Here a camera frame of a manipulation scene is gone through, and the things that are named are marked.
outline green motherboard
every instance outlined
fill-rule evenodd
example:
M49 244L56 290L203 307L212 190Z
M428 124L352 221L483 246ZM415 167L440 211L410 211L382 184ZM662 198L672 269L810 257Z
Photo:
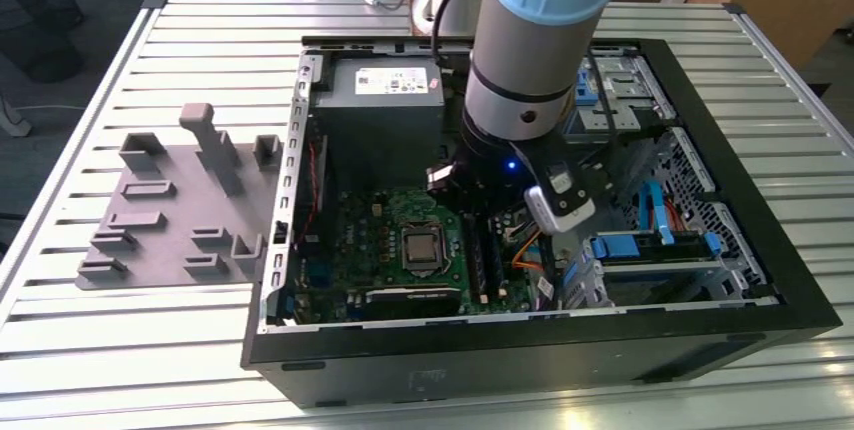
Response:
M318 323L358 320L347 310L348 303L360 298L359 291L380 288L458 289L460 315L515 313L531 308L526 279L504 281L500 296L471 292L460 217L423 190L342 192L336 213L332 291L312 293L312 320ZM407 267L416 249L407 248L404 238L419 233L438 235L440 245L436 268L427 272Z

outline orange wire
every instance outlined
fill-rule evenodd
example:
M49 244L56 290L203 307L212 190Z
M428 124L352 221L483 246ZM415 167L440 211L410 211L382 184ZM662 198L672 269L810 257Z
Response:
M670 216L674 219L674 228L676 230L684 230L684 222L682 221L682 217L679 215L679 211L676 210L676 206L672 204L670 200L666 200L664 204L667 205Z
M528 249L528 247L534 243L534 240L536 240L536 237L539 237L539 233L540 233L539 230L536 232L534 232L534 234L531 235L531 238L528 238L528 241L524 242L524 245L522 245L522 248L516 252L516 256L512 257L512 265L514 266L519 263L519 260L522 260L522 255L524 255L524 251Z
M539 270L540 272L544 271L543 267L534 262L516 262L514 263L514 268L532 268L534 270Z

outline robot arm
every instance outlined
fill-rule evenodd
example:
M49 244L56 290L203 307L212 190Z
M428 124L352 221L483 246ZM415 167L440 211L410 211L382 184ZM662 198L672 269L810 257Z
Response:
M567 231L595 211L596 183L586 178L555 127L574 102L578 68L608 1L483 0L480 5L464 145L456 172L444 173L451 178L467 174L454 187L464 189L470 201L500 201L495 189L514 191L504 162L522 162L534 182L528 178L523 183L524 200L547 234ZM432 177L431 185L447 192L451 185L436 185Z

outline motherboard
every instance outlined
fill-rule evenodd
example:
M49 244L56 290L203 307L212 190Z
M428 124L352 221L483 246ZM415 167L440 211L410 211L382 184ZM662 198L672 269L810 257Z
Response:
M491 228L502 228L500 218ZM506 278L498 291L487 290L486 273L496 269L468 261L475 237L462 220L418 188L340 192L331 266L307 263L307 289L297 297L311 309L304 319L332 323L388 319L399 312L412 318L527 311L526 271L498 269Z

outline floor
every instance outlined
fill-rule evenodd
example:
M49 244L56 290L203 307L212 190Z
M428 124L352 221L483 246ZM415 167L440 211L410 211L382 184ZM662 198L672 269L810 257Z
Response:
M56 84L31 83L0 58L0 92L13 107L67 105L85 107L141 0L77 0L87 16L72 31L73 43L85 57L80 74ZM854 132L854 45L835 35L802 71L809 83L830 83L823 101ZM80 112L33 109L24 113L33 125L28 138L0 135L0 212L28 209L73 130ZM9 242L17 226L0 220L0 242Z

